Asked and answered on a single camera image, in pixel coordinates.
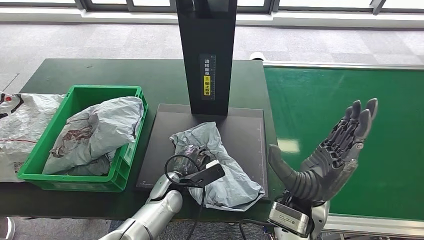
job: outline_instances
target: robotic hand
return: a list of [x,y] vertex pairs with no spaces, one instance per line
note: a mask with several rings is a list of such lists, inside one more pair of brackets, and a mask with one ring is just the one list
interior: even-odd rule
[[377,114],[378,101],[370,99],[361,111],[356,100],[313,153],[293,170],[281,158],[278,146],[270,145],[268,162],[285,186],[285,192],[274,202],[268,221],[302,238],[315,239],[324,227],[332,199],[358,167],[358,156],[364,147]]

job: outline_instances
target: cable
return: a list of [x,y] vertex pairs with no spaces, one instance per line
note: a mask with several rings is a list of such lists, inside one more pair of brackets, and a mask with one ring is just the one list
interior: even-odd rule
[[198,225],[198,222],[200,220],[200,215],[202,213],[202,209],[203,209],[203,205],[205,204],[205,196],[206,196],[206,191],[205,188],[202,188],[202,193],[201,193],[201,205],[199,208],[199,212],[197,214],[197,218],[196,220],[194,220],[193,226],[191,227],[190,233],[188,234],[187,238],[185,240],[189,240],[192,237],[193,232],[195,231],[196,226]]
[[[196,168],[197,168],[197,170],[200,172],[201,171],[201,169],[200,169],[200,167],[199,166],[197,166],[197,164],[196,164],[196,162],[191,158],[191,157],[189,157],[189,156],[187,156],[187,155],[184,155],[184,154],[175,154],[175,155],[172,155],[170,158],[168,158],[168,160],[166,160],[166,163],[165,163],[165,169],[164,169],[164,172],[165,172],[165,176],[166,176],[166,178],[171,182],[171,183],[173,183],[173,184],[175,184],[175,185],[179,185],[179,186],[186,186],[186,187],[188,187],[190,184],[193,184],[194,182],[186,182],[186,183],[182,183],[182,182],[176,182],[176,181],[174,181],[172,178],[170,178],[170,176],[168,175],[168,164],[170,163],[170,161],[172,160],[172,159],[174,159],[174,158],[176,158],[176,157],[183,157],[183,158],[187,158],[188,160],[190,160],[195,166],[196,166]],[[199,208],[199,211],[198,211],[198,214],[197,214],[197,218],[194,220],[194,223],[193,223],[193,226],[191,227],[191,230],[190,230],[190,233],[188,234],[188,236],[187,236],[187,238],[186,238],[186,240],[189,240],[191,237],[192,237],[192,235],[193,235],[193,232],[195,231],[195,228],[196,228],[196,226],[198,225],[198,222],[199,222],[199,220],[200,220],[200,215],[202,214],[202,209],[203,209],[203,205],[205,204],[205,197],[206,197],[206,191],[205,191],[205,187],[202,187],[202,193],[201,193],[201,204],[200,204],[200,208]]]
[[175,155],[172,155],[170,158],[168,158],[168,160],[166,160],[166,162],[165,162],[165,170],[164,170],[164,172],[165,172],[165,176],[166,176],[166,178],[171,182],[171,183],[173,183],[173,184],[175,184],[175,185],[179,185],[179,186],[188,186],[188,185],[190,185],[190,184],[193,184],[193,182],[186,182],[186,183],[181,183],[181,182],[176,182],[176,181],[174,181],[172,178],[170,178],[170,176],[168,175],[168,164],[170,163],[170,161],[172,160],[172,159],[174,159],[174,158],[176,158],[176,157],[183,157],[183,158],[186,158],[186,159],[188,159],[188,160],[190,160],[195,166],[196,166],[196,168],[197,168],[197,170],[200,172],[200,167],[199,166],[197,166],[197,164],[196,164],[196,162],[191,158],[191,157],[189,157],[189,156],[187,156],[187,155],[184,155],[184,154],[175,154]]
[[238,228],[240,229],[241,236],[243,237],[243,240],[246,240],[245,231],[243,231],[242,224],[243,223],[249,223],[249,224],[256,224],[259,226],[265,226],[265,227],[275,227],[274,224],[265,222],[265,221],[256,221],[252,219],[242,219],[238,222]]

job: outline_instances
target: yellow label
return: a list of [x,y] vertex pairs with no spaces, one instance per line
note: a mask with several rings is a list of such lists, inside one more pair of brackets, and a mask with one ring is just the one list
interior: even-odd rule
[[211,95],[211,76],[203,76],[203,95]]

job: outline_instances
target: label sticker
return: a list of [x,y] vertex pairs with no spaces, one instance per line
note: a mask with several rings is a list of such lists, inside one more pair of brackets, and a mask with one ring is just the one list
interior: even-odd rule
[[211,95],[211,76],[203,76],[203,95]]
[[200,59],[200,77],[201,77],[201,99],[215,100],[215,74],[216,74],[216,59],[214,54],[202,53]]

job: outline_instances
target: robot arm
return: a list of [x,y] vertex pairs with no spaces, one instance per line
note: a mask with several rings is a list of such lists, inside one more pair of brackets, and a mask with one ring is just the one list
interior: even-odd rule
[[134,216],[100,240],[155,240],[183,206],[181,193],[170,190],[172,184],[193,183],[192,187],[202,188],[222,178],[225,172],[218,160],[214,160],[206,164],[204,170],[187,176],[176,172],[169,172],[167,175],[169,178],[163,174],[157,180],[146,203]]
[[273,203],[268,221],[277,225],[278,239],[316,239],[323,229],[332,199],[358,167],[377,114],[378,101],[370,99],[361,111],[355,101],[315,151],[293,170],[281,158],[278,146],[269,147],[268,162],[286,190]]

